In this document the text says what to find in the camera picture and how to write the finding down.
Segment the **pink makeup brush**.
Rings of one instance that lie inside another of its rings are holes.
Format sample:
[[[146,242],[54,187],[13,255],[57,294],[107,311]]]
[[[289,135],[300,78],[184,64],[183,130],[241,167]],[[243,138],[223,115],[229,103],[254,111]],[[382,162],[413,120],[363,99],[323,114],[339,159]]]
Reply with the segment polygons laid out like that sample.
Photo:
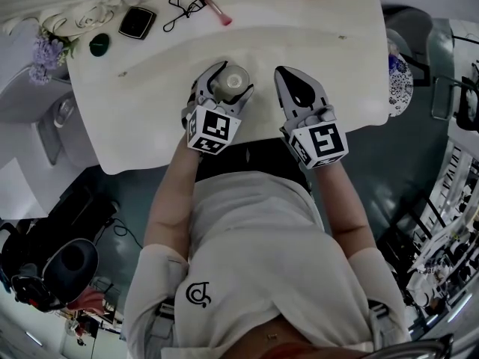
[[[223,26],[228,26],[232,23],[232,19],[222,11],[222,9],[213,0],[204,0],[207,5],[214,11]]]

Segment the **black eyelash curler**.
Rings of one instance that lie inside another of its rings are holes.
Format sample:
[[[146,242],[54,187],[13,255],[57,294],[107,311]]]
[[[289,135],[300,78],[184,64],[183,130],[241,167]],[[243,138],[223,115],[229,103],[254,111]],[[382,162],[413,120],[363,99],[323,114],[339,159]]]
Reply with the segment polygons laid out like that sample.
[[[162,30],[165,33],[171,32],[174,29],[178,20],[181,20],[183,18],[188,19],[192,14],[197,13],[198,11],[205,8],[207,5],[205,0],[194,0],[191,3],[189,3],[187,6],[183,6],[180,0],[168,0],[168,3],[172,7],[175,7],[176,9],[180,10],[181,13],[175,18],[173,18],[171,21],[163,25]]]

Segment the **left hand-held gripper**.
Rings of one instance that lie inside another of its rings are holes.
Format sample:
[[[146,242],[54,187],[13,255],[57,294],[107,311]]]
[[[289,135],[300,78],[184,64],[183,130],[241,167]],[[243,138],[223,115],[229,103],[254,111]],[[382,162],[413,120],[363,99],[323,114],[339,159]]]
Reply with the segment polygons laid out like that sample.
[[[220,154],[229,146],[240,127],[240,115],[254,92],[249,85],[231,98],[214,100],[213,81],[226,66],[218,62],[206,69],[192,85],[192,95],[182,110],[182,125],[186,130],[187,147],[207,154]]]

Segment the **black metal frame stand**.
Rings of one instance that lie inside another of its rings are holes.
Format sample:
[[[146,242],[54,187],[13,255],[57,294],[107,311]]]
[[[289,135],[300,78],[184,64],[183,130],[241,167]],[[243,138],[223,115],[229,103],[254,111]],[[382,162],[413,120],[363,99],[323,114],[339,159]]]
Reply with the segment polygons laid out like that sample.
[[[428,227],[417,212],[420,204],[424,204],[424,210],[433,212],[442,229],[446,227],[438,209],[424,190],[420,190],[412,200],[401,199],[399,214],[393,218],[391,226],[378,242],[387,262],[396,269],[407,269],[418,258],[421,258],[421,263],[425,263],[447,249],[449,237],[432,233],[432,227]]]

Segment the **person's right forearm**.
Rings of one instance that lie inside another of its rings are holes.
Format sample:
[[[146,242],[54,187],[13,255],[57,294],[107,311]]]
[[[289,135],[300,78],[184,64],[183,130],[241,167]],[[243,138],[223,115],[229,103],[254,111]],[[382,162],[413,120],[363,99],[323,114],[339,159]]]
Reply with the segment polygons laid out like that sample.
[[[335,162],[314,169],[332,237],[346,258],[375,248],[366,212],[343,165]]]

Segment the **person's black trousers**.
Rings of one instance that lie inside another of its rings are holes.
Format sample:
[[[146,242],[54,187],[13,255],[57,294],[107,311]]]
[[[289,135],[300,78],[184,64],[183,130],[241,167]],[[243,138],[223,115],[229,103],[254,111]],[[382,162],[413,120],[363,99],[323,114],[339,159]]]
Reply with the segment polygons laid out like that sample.
[[[261,172],[291,180],[311,193],[306,176],[282,138],[235,144],[217,156],[204,154],[195,181],[239,172]]]

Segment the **purple artificial flowers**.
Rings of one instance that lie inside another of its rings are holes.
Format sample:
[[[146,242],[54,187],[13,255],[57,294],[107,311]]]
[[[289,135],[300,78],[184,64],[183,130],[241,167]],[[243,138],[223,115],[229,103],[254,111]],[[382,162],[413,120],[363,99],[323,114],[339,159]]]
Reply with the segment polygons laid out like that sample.
[[[29,80],[33,85],[48,84],[53,72],[66,64],[67,58],[73,58],[78,40],[69,40],[41,28],[35,37],[32,50],[32,65],[29,68]]]

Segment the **white shelf rack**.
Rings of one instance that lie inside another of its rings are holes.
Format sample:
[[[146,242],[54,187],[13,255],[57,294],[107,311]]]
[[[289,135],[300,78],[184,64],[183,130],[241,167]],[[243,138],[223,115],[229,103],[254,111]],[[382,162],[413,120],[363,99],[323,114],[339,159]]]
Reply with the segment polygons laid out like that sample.
[[[479,160],[449,141],[433,190],[415,220],[418,252],[406,294],[422,313],[451,308],[479,268]]]

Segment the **grey upholstered office chair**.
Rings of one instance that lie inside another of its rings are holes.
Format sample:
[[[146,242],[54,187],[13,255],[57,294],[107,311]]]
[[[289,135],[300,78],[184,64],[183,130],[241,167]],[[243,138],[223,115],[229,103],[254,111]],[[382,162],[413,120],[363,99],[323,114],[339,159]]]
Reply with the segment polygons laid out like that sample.
[[[36,86],[29,80],[29,68],[20,70],[0,90],[0,123],[28,124],[34,127],[46,158],[51,165],[64,152],[72,164],[89,168],[98,164],[97,156],[85,125],[76,108],[66,124],[58,129],[54,116],[65,99],[74,99],[73,88],[62,67],[46,85]]]

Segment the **small beige jar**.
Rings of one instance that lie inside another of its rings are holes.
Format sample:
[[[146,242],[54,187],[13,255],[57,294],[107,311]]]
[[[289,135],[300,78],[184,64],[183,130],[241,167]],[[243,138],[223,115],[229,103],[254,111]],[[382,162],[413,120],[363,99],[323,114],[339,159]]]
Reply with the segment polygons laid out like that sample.
[[[249,86],[249,74],[240,66],[232,65],[220,72],[215,83],[215,98],[218,101],[231,100],[242,94]]]

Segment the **metal frame chair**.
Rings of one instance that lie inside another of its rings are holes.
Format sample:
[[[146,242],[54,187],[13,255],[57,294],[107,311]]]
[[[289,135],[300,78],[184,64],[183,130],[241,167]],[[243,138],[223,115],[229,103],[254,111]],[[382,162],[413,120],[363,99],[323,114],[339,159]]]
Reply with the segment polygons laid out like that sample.
[[[431,116],[435,120],[456,120],[463,130],[479,133],[479,85],[471,79],[447,76],[433,78]]]

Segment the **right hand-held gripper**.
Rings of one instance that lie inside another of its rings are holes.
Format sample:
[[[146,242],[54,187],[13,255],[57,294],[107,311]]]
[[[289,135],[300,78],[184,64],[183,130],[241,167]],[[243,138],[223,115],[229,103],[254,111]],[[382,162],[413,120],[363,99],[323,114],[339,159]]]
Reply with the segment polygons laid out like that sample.
[[[296,68],[278,66],[275,88],[288,119],[280,130],[308,170],[337,162],[348,154],[347,138],[332,105],[304,114],[305,107],[314,107],[324,96],[318,81]]]

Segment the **white cabinet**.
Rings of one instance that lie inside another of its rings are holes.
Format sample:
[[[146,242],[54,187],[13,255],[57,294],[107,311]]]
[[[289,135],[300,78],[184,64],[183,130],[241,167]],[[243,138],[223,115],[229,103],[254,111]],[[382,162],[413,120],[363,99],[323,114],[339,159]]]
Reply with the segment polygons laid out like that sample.
[[[43,155],[0,154],[0,218],[45,218],[84,171],[64,154],[54,165]]]

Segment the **black backpack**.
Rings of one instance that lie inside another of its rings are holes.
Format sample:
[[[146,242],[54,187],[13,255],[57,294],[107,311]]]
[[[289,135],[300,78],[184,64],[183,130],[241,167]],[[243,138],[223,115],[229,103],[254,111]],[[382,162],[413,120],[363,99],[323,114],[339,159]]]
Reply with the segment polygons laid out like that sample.
[[[118,210],[119,204],[107,195],[80,189],[34,224],[25,237],[27,246],[49,254],[74,239],[92,242]]]

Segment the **clear plastic bottle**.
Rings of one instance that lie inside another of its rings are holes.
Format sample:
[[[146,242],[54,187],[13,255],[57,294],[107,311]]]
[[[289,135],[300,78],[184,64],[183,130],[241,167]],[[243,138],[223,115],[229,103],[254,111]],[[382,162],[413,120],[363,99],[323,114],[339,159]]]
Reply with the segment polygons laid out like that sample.
[[[76,108],[74,99],[65,99],[58,107],[54,116],[54,125],[58,129],[62,128],[69,120]]]

